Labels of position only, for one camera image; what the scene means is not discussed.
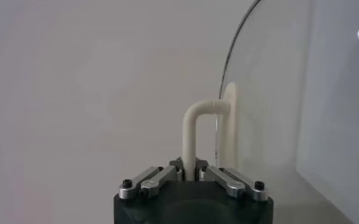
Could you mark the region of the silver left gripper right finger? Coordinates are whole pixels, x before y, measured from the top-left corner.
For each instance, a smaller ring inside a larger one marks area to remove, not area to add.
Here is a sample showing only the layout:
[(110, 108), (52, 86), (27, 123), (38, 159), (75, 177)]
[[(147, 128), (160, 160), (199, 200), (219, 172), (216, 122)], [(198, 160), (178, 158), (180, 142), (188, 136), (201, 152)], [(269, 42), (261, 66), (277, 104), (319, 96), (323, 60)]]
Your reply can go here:
[(267, 201), (268, 189), (263, 181), (253, 181), (233, 168), (209, 166), (206, 160), (196, 159), (196, 180), (218, 183), (233, 198)]

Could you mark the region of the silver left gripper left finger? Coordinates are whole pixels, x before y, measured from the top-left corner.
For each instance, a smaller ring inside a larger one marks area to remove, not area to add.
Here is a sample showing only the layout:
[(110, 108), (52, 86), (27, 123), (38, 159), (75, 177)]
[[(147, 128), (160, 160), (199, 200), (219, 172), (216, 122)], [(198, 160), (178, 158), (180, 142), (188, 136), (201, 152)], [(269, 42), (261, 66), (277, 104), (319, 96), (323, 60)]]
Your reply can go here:
[(166, 167), (152, 166), (134, 178), (123, 180), (119, 186), (118, 197), (122, 200), (131, 200), (137, 196), (154, 197), (166, 182), (182, 181), (183, 171), (180, 158), (170, 161)]

